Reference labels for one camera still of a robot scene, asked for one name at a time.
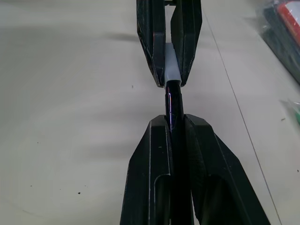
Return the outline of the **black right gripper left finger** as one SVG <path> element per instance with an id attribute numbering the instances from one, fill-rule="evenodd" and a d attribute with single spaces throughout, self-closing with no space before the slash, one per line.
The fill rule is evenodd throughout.
<path id="1" fill-rule="evenodd" d="M 128 163 L 120 225 L 171 225 L 173 151 L 166 116 L 153 118 Z"/>

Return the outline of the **clear bag with green item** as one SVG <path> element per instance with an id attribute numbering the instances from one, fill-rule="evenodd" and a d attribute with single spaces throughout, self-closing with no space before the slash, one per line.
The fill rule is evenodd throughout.
<path id="1" fill-rule="evenodd" d="M 294 102 L 290 99 L 280 100 L 281 105 L 287 111 L 288 115 L 291 116 L 300 125 L 300 102 Z"/>

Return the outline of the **clear bag with dark items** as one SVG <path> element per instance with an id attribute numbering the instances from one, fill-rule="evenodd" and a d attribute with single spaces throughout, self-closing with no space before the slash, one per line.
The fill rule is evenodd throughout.
<path id="1" fill-rule="evenodd" d="M 269 0 L 261 9 L 261 37 L 275 56 L 300 85 L 300 46 L 280 18 L 277 7 L 285 0 Z"/>

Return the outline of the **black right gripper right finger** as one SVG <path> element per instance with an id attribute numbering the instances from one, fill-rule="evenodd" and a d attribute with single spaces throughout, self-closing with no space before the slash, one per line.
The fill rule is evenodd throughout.
<path id="1" fill-rule="evenodd" d="M 270 225 L 239 161 L 204 119 L 186 114 L 191 193 L 200 225 Z"/>

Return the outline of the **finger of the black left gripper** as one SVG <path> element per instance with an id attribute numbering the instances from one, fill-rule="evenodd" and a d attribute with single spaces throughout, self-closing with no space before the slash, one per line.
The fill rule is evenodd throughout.
<path id="1" fill-rule="evenodd" d="M 165 1 L 136 0 L 137 34 L 158 87 L 165 85 Z"/>
<path id="2" fill-rule="evenodd" d="M 180 70 L 181 86 L 186 85 L 195 59 L 202 21 L 201 0 L 176 0 L 171 18 L 171 41 Z"/>

